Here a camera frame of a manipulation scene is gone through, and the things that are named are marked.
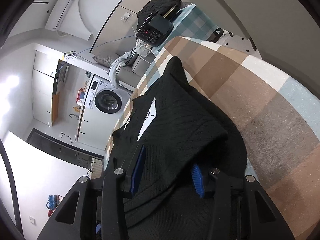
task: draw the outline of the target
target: black cloth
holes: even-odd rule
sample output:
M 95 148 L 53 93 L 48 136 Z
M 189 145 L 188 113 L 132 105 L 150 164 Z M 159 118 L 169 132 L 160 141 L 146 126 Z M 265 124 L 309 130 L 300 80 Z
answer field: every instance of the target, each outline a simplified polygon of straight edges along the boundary
M 141 11 L 138 12 L 138 25 L 137 31 L 140 29 L 145 20 L 150 14 L 158 11 L 159 14 L 164 16 L 173 6 L 176 6 L 177 10 L 180 9 L 181 0 L 150 0 Z
M 140 128 L 156 98 L 156 118 L 137 142 Z M 138 193 L 124 199 L 130 240 L 202 239 L 213 199 L 196 194 L 190 168 L 211 162 L 226 174 L 243 177 L 247 155 L 233 122 L 188 85 L 181 61 L 173 57 L 161 78 L 133 100 L 126 129 L 113 133 L 108 172 L 121 167 L 137 143 L 147 149 Z

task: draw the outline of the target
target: checkered tablecloth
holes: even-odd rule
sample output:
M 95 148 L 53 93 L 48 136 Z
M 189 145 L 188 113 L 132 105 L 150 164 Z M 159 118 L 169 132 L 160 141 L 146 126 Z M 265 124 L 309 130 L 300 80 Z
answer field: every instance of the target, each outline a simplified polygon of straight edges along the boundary
M 282 213 L 297 240 L 320 220 L 320 101 L 273 65 L 216 43 L 175 37 L 141 78 L 115 130 L 162 76 L 173 56 L 189 84 L 225 112 L 240 131 L 254 175 Z M 107 145 L 107 157 L 113 147 Z
M 206 41 L 213 31 L 219 28 L 195 4 L 191 4 L 180 11 L 180 15 L 172 22 L 174 27 L 170 35 L 160 46 L 151 49 L 155 56 L 159 54 L 168 41 L 176 36 Z

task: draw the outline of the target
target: metal bolt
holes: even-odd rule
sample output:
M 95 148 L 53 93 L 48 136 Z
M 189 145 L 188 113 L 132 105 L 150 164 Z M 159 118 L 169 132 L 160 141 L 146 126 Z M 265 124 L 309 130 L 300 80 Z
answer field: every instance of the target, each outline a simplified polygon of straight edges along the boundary
M 219 173 L 220 173 L 220 170 L 217 169 L 217 168 L 213 168 L 213 169 L 211 169 L 210 172 L 211 172 L 212 174 L 219 174 Z
M 87 180 L 88 180 L 87 176 L 82 176 L 82 177 L 80 177 L 79 182 L 80 183 L 85 183 Z
M 251 176 L 251 175 L 248 175 L 246 178 L 247 178 L 247 181 L 249 182 L 254 182 L 256 180 L 254 176 Z
M 115 169 L 115 174 L 119 175 L 119 174 L 122 174 L 122 173 L 123 173 L 123 169 L 121 169 L 121 168 Z

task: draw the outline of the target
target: chair leg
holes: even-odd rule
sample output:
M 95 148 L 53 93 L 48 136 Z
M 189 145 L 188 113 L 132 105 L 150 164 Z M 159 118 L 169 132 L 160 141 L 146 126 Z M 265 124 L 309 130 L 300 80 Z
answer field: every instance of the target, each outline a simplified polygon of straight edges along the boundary
M 251 45 L 252 45 L 252 47 L 253 47 L 253 50 L 256 51 L 256 50 L 257 50 L 257 47 L 256 47 L 256 45 L 254 44 L 254 42 L 253 42 L 253 40 L 252 40 L 251 37 L 249 38 L 249 41 L 251 42 Z

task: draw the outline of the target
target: washing machine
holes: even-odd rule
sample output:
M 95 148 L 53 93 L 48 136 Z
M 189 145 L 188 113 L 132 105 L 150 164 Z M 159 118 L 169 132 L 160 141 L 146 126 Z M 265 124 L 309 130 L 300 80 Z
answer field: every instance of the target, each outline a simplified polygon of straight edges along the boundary
M 104 150 L 129 99 L 128 90 L 115 89 L 109 80 L 94 75 L 84 101 L 78 141 Z

